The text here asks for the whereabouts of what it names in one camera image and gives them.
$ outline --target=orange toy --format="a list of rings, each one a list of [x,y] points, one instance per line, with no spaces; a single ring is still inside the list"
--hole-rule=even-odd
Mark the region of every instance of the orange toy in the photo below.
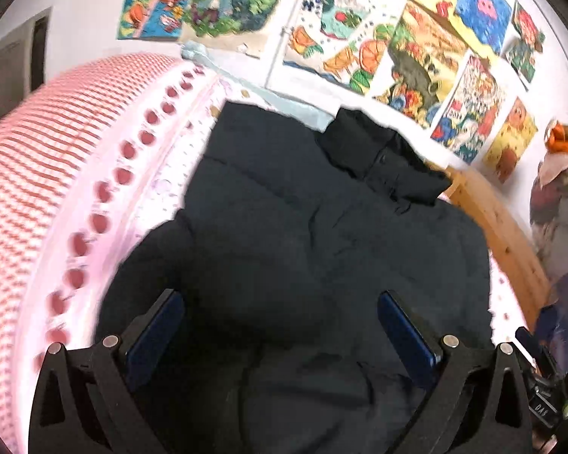
[[[568,154],[568,126],[555,123],[545,133],[545,145],[552,153],[565,152]]]

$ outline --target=light blue fabric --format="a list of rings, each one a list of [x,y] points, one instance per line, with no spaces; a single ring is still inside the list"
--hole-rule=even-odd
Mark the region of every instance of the light blue fabric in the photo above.
[[[234,12],[234,5],[231,0],[219,0],[218,11],[223,15],[231,15]]]
[[[226,78],[230,78],[231,80],[241,83],[244,87],[256,93],[263,100],[274,106],[281,114],[293,117],[311,129],[324,131],[328,124],[330,124],[330,122],[334,119],[333,116],[321,109],[310,106],[309,104],[304,104],[303,102],[284,98],[274,92],[258,87],[249,81],[241,80],[232,76],[222,68],[219,68],[210,59],[206,46],[202,44],[193,41],[184,43],[181,46],[181,56],[186,60],[192,60],[198,65],[211,68]]]

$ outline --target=wooden bed frame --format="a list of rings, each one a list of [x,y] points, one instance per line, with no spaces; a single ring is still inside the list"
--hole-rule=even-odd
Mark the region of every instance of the wooden bed frame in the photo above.
[[[476,170],[445,170],[453,185],[451,202],[482,228],[501,270],[507,274],[531,331],[541,308],[549,303],[551,284],[533,246],[492,185]]]

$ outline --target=silver bolt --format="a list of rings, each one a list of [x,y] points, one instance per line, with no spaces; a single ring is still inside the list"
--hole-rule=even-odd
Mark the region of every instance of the silver bolt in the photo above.
[[[61,351],[61,343],[51,343],[48,347],[48,353],[57,354]]]
[[[118,337],[117,336],[109,335],[109,336],[106,336],[103,339],[103,346],[105,348],[113,348],[117,344],[118,344]]]
[[[511,354],[513,353],[513,347],[509,343],[501,343],[501,351],[504,354]]]
[[[449,346],[450,348],[456,348],[459,346],[459,339],[454,335],[446,335],[444,336],[444,344]]]

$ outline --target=red polka dot fabric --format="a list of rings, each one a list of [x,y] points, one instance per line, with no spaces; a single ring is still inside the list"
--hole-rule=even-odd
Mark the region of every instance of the red polka dot fabric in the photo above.
[[[149,84],[177,63],[180,60],[172,57],[134,54],[80,66],[39,89],[0,122],[0,436],[13,452],[14,334],[51,221],[106,131]],[[172,107],[165,103],[163,109]],[[142,141],[150,143],[151,134],[144,134]],[[123,148],[126,157],[134,155]],[[131,181],[126,169],[114,175],[123,185]],[[107,186],[100,184],[96,191],[102,201],[109,200]],[[103,215],[92,217],[98,233],[108,230]],[[78,255],[88,250],[84,237],[75,236],[71,244]],[[64,278],[74,288],[85,284],[83,269],[71,270]],[[49,299],[55,315],[66,312],[64,296],[51,294]],[[68,342],[68,331],[50,329],[47,341]],[[43,357],[36,357],[38,367]]]

